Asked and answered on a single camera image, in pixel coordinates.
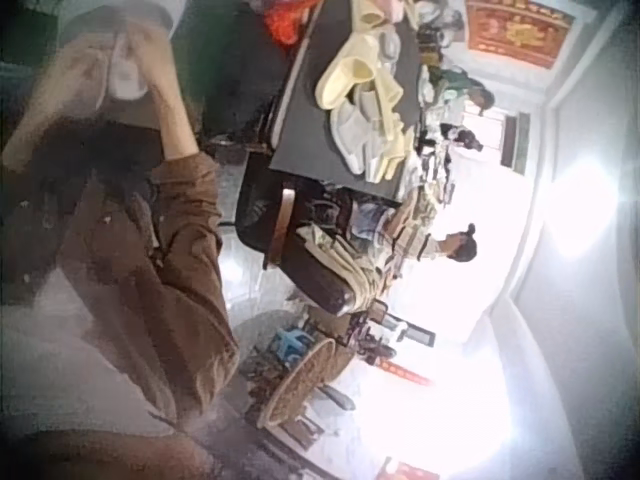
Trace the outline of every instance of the table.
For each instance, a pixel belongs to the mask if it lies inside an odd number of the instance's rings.
[[[315,101],[315,86],[351,33],[350,2],[325,0],[311,19],[298,56],[284,88],[274,120],[271,143],[275,149],[271,168],[348,187],[396,202],[403,169],[390,181],[368,183],[353,175],[335,146],[329,130],[329,113]],[[420,53],[416,34],[406,19],[396,25],[402,48],[396,66],[396,81],[404,95],[396,106],[405,130],[420,116],[418,77]]]

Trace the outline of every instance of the red cloth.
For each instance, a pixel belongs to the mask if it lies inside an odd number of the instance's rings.
[[[300,21],[308,8],[320,0],[298,0],[277,3],[264,14],[264,23],[273,39],[283,45],[294,45],[298,41]]]

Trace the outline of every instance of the window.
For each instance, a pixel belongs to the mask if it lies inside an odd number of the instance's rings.
[[[460,153],[466,157],[500,165],[507,112],[499,108],[491,108],[485,111],[482,117],[479,114],[480,109],[467,100],[464,104],[462,125],[476,135],[476,138],[484,145],[484,148],[481,152],[462,149]]]

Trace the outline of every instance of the black tabletop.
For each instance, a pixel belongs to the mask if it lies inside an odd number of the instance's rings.
[[[316,103],[316,84],[351,33],[349,1],[325,0],[321,8],[295,80],[271,168],[395,201],[403,169],[398,168],[390,181],[378,184],[366,182],[364,175],[353,175],[331,137],[329,112]],[[396,24],[396,31],[402,47],[395,78],[404,94],[394,111],[400,114],[406,130],[418,123],[420,115],[420,54],[415,32],[406,19]]]

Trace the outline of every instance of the person in brown shirt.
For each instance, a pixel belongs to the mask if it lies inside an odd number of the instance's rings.
[[[216,168],[189,125],[167,32],[128,22],[127,34],[160,124],[152,196],[113,196],[93,172],[63,218],[30,163],[109,58],[104,38],[58,53],[2,152],[0,426],[23,460],[17,478],[27,467],[41,478],[206,478],[213,466],[184,427],[238,363]]]

